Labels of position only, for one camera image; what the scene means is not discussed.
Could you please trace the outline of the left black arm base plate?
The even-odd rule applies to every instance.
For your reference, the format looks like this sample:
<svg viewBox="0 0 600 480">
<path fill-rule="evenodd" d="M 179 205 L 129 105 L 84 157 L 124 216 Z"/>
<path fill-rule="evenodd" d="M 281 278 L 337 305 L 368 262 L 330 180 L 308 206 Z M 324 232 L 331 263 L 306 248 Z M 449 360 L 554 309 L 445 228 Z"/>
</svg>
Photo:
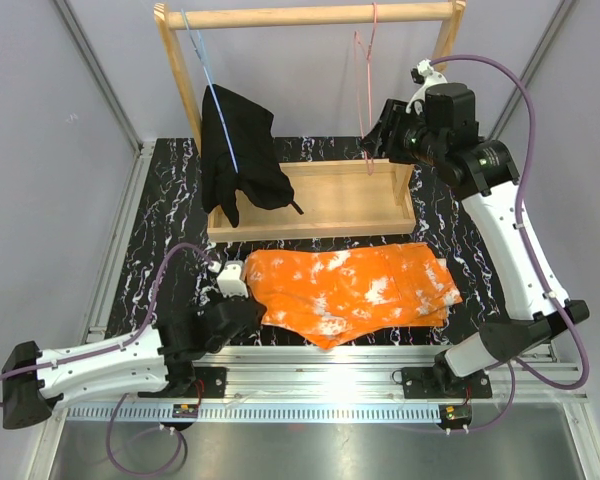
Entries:
<svg viewBox="0 0 600 480">
<path fill-rule="evenodd" d="M 195 367 L 193 394 L 203 399 L 222 399 L 225 396 L 228 369 L 225 367 Z"/>
</svg>

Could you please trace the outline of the pink wire hanger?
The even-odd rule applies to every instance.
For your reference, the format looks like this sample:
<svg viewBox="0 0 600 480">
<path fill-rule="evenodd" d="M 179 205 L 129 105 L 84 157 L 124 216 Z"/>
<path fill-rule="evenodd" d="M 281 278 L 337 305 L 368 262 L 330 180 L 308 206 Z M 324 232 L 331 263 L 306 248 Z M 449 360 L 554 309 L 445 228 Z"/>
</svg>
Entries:
<svg viewBox="0 0 600 480">
<path fill-rule="evenodd" d="M 359 30 L 355 30 L 353 34 L 355 99 L 361 138 L 371 130 L 373 117 L 372 53 L 378 25 L 378 6 L 376 3 L 372 4 L 372 10 L 373 20 L 369 41 L 364 41 Z M 363 120 L 362 99 L 366 101 L 367 124 L 364 124 Z"/>
</svg>

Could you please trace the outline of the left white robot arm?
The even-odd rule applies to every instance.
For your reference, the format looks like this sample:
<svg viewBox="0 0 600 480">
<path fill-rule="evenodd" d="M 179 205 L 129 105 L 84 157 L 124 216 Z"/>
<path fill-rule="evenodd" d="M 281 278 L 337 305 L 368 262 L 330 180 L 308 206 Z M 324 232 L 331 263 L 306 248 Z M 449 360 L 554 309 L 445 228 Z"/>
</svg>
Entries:
<svg viewBox="0 0 600 480">
<path fill-rule="evenodd" d="M 200 393 L 211 382 L 196 372 L 195 362 L 250 336 L 266 311 L 252 297 L 234 296 L 165 317 L 142 333 L 79 347 L 42 350 L 33 341 L 20 343 L 0 375 L 2 426 L 27 428 L 57 409 L 124 394 L 162 399 Z"/>
</svg>

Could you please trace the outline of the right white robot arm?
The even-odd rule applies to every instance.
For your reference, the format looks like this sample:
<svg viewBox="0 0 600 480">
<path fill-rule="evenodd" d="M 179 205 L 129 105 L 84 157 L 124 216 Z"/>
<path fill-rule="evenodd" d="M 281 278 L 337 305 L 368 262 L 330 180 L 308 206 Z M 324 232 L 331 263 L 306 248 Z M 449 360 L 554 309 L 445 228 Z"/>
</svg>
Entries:
<svg viewBox="0 0 600 480">
<path fill-rule="evenodd" d="M 462 83 L 422 86 L 389 99 L 363 138 L 364 151 L 394 164 L 432 166 L 477 227 L 499 277 L 505 314 L 436 356 L 433 385 L 445 397 L 479 372 L 515 359 L 587 320 L 548 264 L 523 204 L 521 176 L 504 143 L 479 134 L 475 94 Z"/>
</svg>

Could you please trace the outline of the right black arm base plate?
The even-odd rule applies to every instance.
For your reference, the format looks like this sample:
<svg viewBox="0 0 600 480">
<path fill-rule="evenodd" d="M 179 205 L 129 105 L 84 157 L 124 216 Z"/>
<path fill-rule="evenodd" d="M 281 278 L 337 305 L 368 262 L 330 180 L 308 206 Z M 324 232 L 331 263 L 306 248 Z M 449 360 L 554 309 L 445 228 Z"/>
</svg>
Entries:
<svg viewBox="0 0 600 480">
<path fill-rule="evenodd" d="M 491 383 L 484 371 L 467 377 L 439 377 L 433 367 L 404 367 L 400 380 L 405 399 L 490 399 Z"/>
</svg>

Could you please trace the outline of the orange tie-dye trousers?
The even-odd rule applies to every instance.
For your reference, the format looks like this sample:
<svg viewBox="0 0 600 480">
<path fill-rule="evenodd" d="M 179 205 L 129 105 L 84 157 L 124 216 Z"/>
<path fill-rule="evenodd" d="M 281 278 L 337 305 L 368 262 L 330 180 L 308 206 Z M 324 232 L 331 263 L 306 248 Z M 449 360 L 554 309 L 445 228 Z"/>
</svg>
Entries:
<svg viewBox="0 0 600 480">
<path fill-rule="evenodd" d="M 330 350 L 385 328 L 441 327 L 461 303 L 445 260 L 424 243 L 334 252 L 257 250 L 246 283 L 263 324 Z"/>
</svg>

